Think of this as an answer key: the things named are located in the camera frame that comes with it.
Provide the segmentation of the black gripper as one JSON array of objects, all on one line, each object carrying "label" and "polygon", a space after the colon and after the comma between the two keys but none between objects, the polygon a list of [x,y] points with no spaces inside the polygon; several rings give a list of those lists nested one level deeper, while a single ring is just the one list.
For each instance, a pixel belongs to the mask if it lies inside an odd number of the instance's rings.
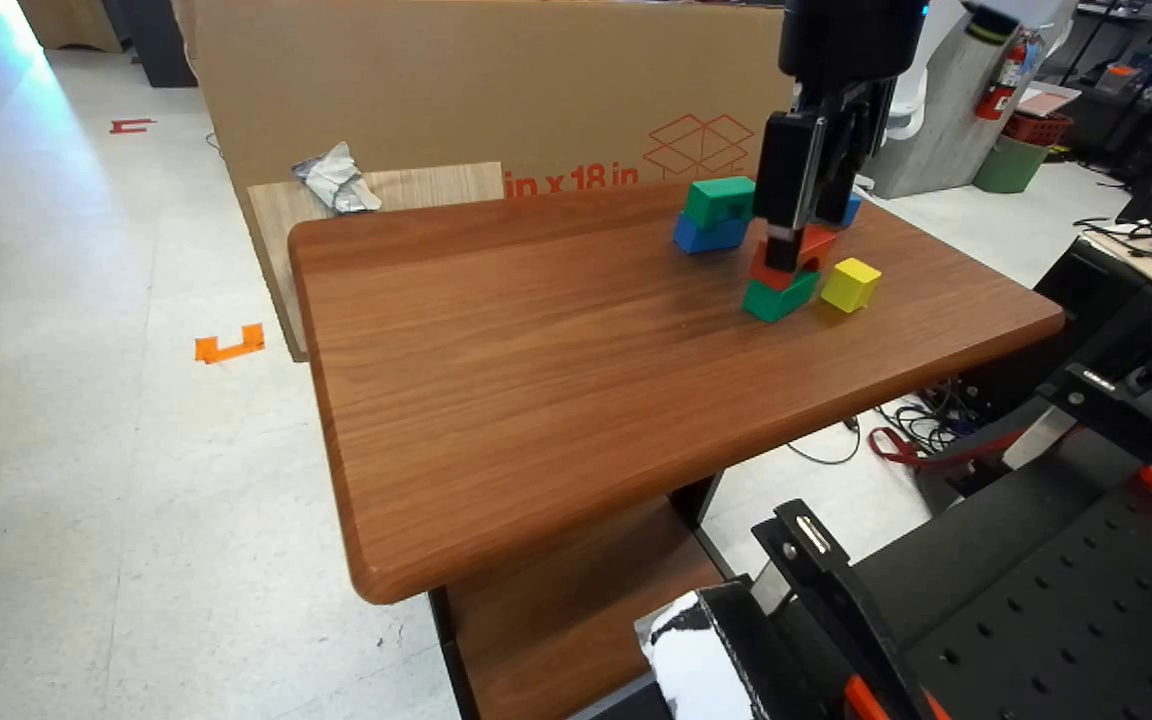
[{"label": "black gripper", "polygon": [[791,238],[803,221],[840,223],[859,164],[881,148],[890,89],[921,42],[929,0],[783,0],[780,70],[807,108],[840,95],[834,113],[771,113],[757,168],[757,217]]}]

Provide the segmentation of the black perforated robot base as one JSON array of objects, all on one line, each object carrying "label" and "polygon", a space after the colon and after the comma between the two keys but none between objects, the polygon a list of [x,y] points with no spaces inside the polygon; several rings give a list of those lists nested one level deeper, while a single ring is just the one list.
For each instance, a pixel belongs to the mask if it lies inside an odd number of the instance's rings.
[{"label": "black perforated robot base", "polygon": [[1152,386],[856,560],[791,500],[771,686],[811,720],[1152,720]]}]

